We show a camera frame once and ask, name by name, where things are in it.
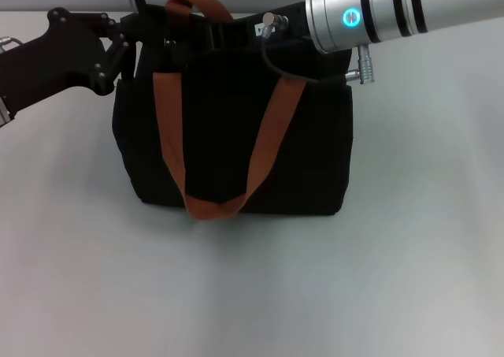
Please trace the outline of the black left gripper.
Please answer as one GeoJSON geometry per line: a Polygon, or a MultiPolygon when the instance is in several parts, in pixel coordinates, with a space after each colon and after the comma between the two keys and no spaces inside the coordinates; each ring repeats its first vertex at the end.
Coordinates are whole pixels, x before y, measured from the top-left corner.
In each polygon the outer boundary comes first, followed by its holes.
{"type": "Polygon", "coordinates": [[[116,78],[134,77],[136,45],[132,42],[165,42],[165,11],[130,13],[115,21],[107,13],[55,8],[47,19],[42,36],[1,53],[2,116],[14,116],[71,87],[108,95],[116,78]],[[107,51],[103,38],[112,40],[107,51]]]}

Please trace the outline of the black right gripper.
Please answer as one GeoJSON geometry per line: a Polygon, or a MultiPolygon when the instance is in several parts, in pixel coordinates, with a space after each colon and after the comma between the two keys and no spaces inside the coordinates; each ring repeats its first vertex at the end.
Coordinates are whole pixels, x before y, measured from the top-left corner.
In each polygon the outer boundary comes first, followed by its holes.
{"type": "MultiPolygon", "coordinates": [[[[297,2],[267,11],[288,19],[288,27],[279,31],[275,28],[269,36],[268,45],[286,45],[303,40],[309,35],[306,17],[306,4],[297,2]]],[[[233,20],[230,23],[210,20],[190,20],[186,30],[185,42],[198,52],[208,52],[224,48],[259,48],[262,41],[262,29],[265,27],[263,16],[267,12],[253,14],[233,20]]]]}

